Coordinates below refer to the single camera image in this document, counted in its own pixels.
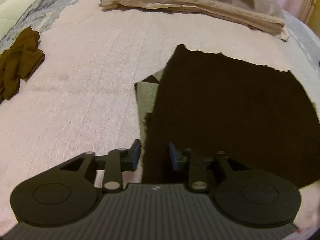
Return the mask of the black and grey TJC sweater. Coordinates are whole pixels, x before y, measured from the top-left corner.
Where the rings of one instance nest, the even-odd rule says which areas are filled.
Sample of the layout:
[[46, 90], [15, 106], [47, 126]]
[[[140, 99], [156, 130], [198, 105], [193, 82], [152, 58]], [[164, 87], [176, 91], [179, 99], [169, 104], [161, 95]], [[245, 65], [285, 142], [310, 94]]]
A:
[[180, 183], [168, 145], [198, 157], [226, 152], [297, 187], [319, 179], [319, 120], [291, 72], [176, 47], [146, 116], [144, 183]]

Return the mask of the pink and blue bedspread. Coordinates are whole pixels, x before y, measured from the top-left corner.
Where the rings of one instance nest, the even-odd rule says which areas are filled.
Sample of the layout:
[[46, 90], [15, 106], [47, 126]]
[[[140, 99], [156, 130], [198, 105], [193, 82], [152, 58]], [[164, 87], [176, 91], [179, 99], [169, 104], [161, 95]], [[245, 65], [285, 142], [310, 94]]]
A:
[[85, 151], [106, 154], [139, 137], [134, 85], [189, 50], [289, 69], [319, 106], [319, 38], [285, 14], [284, 42], [201, 14], [104, 11], [99, 0], [37, 0], [1, 40], [30, 26], [44, 62], [1, 104], [1, 233], [16, 225], [9, 198], [20, 182]]

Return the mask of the brown tights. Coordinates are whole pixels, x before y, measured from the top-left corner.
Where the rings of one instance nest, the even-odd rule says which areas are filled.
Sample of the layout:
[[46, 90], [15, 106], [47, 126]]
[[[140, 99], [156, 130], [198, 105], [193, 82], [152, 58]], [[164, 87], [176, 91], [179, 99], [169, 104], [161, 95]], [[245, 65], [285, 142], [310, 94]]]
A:
[[12, 46], [1, 54], [1, 101], [10, 100], [20, 90], [20, 81], [27, 81], [44, 62], [39, 48], [40, 33], [25, 28]]

